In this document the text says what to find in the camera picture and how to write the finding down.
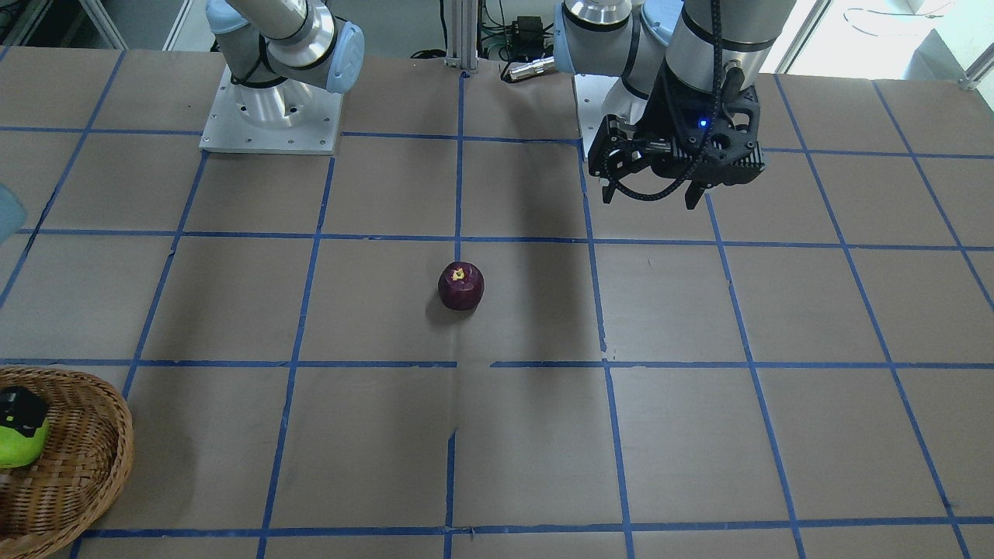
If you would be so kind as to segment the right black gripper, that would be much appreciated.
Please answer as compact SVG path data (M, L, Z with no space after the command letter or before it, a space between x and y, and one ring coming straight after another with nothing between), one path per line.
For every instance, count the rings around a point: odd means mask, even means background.
M15 432L36 432L45 425L49 404L27 387L1 390L1 425Z

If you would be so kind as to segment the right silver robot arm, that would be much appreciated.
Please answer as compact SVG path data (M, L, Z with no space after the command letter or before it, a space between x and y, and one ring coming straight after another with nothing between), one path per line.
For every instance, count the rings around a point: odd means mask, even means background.
M22 47L2 63L2 169L42 173L2 216L2 369L281 370L294 392L334 161L210 155L209 86L344 92L359 28L321 1L217 1L220 54ZM221 77L221 58L235 63Z

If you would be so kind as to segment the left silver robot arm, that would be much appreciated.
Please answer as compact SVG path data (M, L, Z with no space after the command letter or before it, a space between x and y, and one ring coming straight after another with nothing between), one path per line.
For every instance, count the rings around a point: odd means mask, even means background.
M755 81L792 1L561 1L561 73L618 79L633 106L607 103L587 170L604 204L662 200L685 187L693 209L715 186L766 170Z

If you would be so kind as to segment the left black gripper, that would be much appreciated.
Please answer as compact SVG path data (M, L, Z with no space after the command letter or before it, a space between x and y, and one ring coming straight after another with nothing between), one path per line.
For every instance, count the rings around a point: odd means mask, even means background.
M622 124L618 116L600 121L587 151L587 170L600 181L604 204L617 191L617 163L611 163L617 150L622 179L648 166L671 179L669 186L640 200L661 200L689 182L685 204L690 210L707 189L746 184L763 173L755 86L746 84L739 67L720 75L716 89L713 85L713 78L707 78L705 91L698 91L662 64L638 124Z

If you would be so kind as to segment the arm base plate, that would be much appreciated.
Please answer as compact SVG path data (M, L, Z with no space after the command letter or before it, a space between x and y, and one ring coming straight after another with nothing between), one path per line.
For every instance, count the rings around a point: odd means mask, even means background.
M574 89L585 159L607 114L614 114L633 125L642 117L648 102L629 92L622 78L608 75L574 75Z
M224 68L199 148L224 155L333 156L344 95L288 81L252 89Z

